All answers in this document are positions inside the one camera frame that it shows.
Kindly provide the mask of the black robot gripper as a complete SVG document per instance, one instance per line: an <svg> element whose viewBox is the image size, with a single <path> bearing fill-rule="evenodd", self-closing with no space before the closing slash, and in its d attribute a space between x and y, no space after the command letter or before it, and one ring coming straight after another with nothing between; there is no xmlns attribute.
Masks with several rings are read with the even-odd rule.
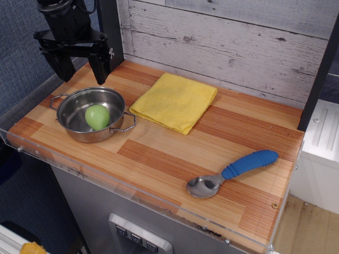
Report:
<svg viewBox="0 0 339 254"><path fill-rule="evenodd" d="M108 37L91 27L90 14L85 5L39 5L49 29L34 33L42 54L64 82L70 81L76 70L72 57L88 57L99 85L111 73Z"/></svg>

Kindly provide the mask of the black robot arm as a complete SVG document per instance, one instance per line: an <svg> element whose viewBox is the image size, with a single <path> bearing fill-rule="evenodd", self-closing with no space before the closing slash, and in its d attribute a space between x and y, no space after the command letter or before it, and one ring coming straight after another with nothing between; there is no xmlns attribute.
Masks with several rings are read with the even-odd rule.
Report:
<svg viewBox="0 0 339 254"><path fill-rule="evenodd" d="M84 1L38 1L38 11L44 15L49 29L37 31L40 51L57 76L68 82L76 70L72 57L88 59L96 81L105 83L109 74L113 49L108 36L91 27L90 14Z"/></svg>

